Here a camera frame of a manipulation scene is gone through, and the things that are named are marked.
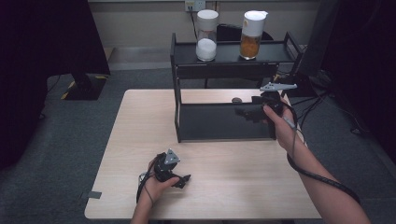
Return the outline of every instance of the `jar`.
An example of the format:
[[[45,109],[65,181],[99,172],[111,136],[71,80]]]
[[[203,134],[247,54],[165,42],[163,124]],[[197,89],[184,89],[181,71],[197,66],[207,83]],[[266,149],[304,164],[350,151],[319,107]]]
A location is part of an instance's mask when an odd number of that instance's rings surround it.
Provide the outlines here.
[[[197,13],[196,55],[201,61],[212,61],[216,57],[218,17],[219,13],[217,11],[209,9],[201,10]]]
[[[259,53],[264,20],[267,16],[265,11],[248,11],[242,25],[240,55],[246,60],[256,58]]]

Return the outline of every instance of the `bottle cap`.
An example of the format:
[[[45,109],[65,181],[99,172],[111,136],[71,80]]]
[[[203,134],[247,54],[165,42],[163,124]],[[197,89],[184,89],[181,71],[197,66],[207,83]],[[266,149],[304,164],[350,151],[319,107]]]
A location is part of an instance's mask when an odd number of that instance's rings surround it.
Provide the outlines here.
[[[197,13],[198,27],[204,31],[216,30],[218,26],[219,13],[214,10],[205,9]]]
[[[264,30],[264,22],[267,17],[266,11],[248,11],[245,13],[242,33],[248,36],[262,35]]]

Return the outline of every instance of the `carpeted floor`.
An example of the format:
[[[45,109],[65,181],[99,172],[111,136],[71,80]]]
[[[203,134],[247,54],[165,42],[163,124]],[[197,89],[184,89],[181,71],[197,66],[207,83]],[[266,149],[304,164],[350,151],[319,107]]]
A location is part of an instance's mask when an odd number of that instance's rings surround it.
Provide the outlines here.
[[[64,75],[56,83],[57,79],[48,81],[49,88],[55,86],[46,100],[45,117],[23,157],[15,166],[0,171],[0,223],[129,223],[88,220],[84,217],[86,199],[80,195],[92,189],[124,92],[172,89],[171,70],[114,71],[97,101],[61,100],[73,79]],[[209,80],[210,88],[254,85],[247,80]],[[183,88],[203,86],[202,80],[182,82]],[[291,99],[293,103],[300,100]],[[295,108],[301,115],[312,103]],[[319,160],[360,195],[373,223],[396,223],[395,166],[374,139],[351,133],[353,125],[353,118],[338,107],[336,99],[327,97],[308,115],[303,132]]]

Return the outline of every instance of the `wooden tabletop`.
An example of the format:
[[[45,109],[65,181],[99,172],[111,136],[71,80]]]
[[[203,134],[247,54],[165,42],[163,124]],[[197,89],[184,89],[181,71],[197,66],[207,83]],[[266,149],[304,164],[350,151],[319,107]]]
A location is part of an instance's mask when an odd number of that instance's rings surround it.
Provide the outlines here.
[[[258,90],[182,90],[183,103],[244,102]],[[277,141],[178,143],[173,90],[125,92],[95,179],[85,216],[130,219],[138,176],[159,153],[181,158],[177,175],[191,175],[184,189],[170,188],[156,202],[152,219],[320,218],[286,151]]]

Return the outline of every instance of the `black metal rack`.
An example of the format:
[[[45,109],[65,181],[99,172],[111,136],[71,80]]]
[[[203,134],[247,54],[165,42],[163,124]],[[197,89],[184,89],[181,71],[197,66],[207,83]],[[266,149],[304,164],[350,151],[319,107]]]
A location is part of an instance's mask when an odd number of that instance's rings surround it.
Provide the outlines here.
[[[240,57],[239,46],[239,41],[218,42],[215,59],[202,62],[195,54],[196,43],[177,43],[176,35],[172,35],[170,58],[178,142],[275,138],[271,125],[245,121],[235,114],[235,109],[257,108],[253,103],[183,104],[181,101],[181,79],[273,77],[280,63],[293,63],[292,75],[303,57],[301,48],[290,33],[280,41],[262,41],[254,60]]]

